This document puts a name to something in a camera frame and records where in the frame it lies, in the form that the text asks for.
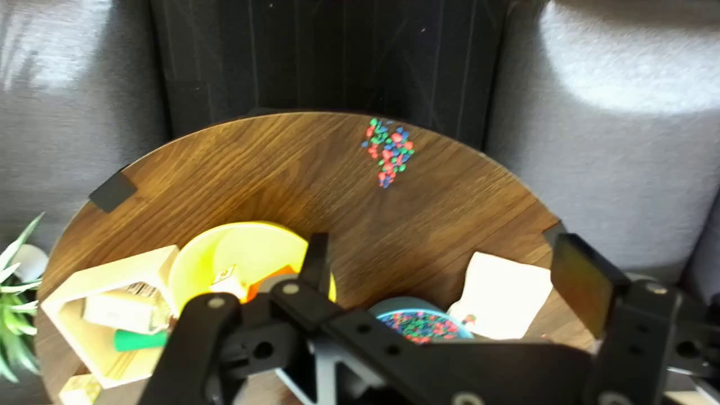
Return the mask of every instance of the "round wooden table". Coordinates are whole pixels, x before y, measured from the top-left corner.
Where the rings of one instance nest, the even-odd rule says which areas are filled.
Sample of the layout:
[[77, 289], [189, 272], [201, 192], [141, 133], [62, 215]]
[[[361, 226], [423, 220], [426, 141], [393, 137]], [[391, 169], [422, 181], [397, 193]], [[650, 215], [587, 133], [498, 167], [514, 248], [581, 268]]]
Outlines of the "round wooden table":
[[[549, 265], [543, 231], [558, 220], [507, 169], [433, 130], [406, 127], [417, 155], [390, 190], [361, 141], [371, 116], [287, 113], [168, 141], [122, 170], [137, 190], [116, 209], [85, 203], [57, 242], [40, 299], [67, 275], [234, 220], [272, 220], [301, 237], [329, 231], [339, 307], [415, 295], [447, 309], [472, 253]], [[45, 313], [36, 350], [51, 398], [82, 367]], [[553, 293], [527, 338], [587, 346], [590, 332]], [[135, 403], [141, 383], [102, 403]], [[254, 383], [274, 398], [272, 377]]]

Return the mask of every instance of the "green plant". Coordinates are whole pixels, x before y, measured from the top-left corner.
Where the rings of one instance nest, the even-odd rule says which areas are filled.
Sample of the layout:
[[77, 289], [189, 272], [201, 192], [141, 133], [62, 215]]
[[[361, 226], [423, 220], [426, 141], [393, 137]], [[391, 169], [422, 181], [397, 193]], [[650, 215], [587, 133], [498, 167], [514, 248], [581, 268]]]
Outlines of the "green plant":
[[38, 374], [36, 356], [29, 349], [29, 341], [36, 335], [35, 317], [38, 302], [35, 290], [40, 286], [40, 280], [21, 281], [15, 276], [15, 269], [21, 268], [15, 255], [35, 235], [40, 219], [42, 214], [36, 215], [0, 255], [0, 375], [12, 383], [18, 383], [13, 370]]

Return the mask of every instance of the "yellow plate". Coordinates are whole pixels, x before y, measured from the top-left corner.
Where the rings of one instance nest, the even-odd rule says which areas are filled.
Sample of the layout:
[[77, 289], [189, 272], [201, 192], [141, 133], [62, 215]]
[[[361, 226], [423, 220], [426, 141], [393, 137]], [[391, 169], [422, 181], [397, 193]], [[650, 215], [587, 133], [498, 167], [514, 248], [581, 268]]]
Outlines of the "yellow plate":
[[171, 310], [179, 317], [189, 299], [212, 293], [218, 281], [249, 289], [281, 268], [299, 272], [307, 249], [301, 237], [274, 223], [212, 227], [180, 249], [168, 272]]

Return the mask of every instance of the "colorful beads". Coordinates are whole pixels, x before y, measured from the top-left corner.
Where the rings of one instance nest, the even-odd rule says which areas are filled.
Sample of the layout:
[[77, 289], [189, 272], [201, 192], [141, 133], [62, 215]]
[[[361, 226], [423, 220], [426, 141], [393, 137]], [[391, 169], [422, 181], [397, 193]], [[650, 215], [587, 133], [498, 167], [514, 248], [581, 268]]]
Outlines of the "colorful beads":
[[387, 190], [399, 173], [408, 170], [408, 159], [415, 155], [410, 133], [404, 127], [390, 133], [390, 123], [383, 119], [370, 119], [361, 146], [368, 148], [371, 159], [378, 159], [378, 184], [383, 190]]
[[472, 340], [472, 332], [469, 332], [445, 313], [437, 310], [391, 310], [378, 314], [378, 320], [417, 344]]

